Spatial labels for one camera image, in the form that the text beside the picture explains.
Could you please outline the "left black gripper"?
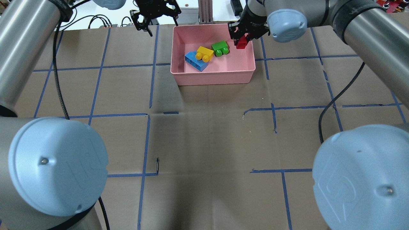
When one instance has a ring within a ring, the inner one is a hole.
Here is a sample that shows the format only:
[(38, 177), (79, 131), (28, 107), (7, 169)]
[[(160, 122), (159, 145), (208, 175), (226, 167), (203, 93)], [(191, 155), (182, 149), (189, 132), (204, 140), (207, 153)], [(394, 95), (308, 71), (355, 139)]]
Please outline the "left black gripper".
[(172, 17), (175, 26), (178, 26), (178, 17), (181, 9), (174, 0), (135, 0), (137, 10), (130, 10), (131, 20), (138, 31), (143, 30), (153, 37), (149, 24), (153, 19), (161, 16)]

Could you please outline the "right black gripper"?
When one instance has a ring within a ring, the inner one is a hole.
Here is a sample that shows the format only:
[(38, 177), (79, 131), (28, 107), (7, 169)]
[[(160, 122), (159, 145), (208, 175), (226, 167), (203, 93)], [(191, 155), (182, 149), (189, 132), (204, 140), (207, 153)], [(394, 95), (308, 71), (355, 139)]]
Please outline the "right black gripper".
[(259, 39), (266, 33), (270, 34), (267, 26), (267, 13), (262, 3), (247, 3), (238, 22), (228, 22), (230, 38), (238, 41), (245, 35), (246, 41)]

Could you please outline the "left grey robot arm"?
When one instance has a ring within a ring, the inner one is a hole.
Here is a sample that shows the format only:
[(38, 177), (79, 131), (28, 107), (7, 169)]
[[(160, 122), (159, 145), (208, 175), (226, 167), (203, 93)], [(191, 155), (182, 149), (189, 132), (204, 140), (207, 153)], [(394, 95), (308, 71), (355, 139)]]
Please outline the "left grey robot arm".
[(106, 185), (108, 154), (88, 124), (19, 118), (16, 102), (54, 33), (53, 67), (67, 0), (13, 0), (1, 17), (1, 221), (9, 230), (101, 230), (95, 210)]

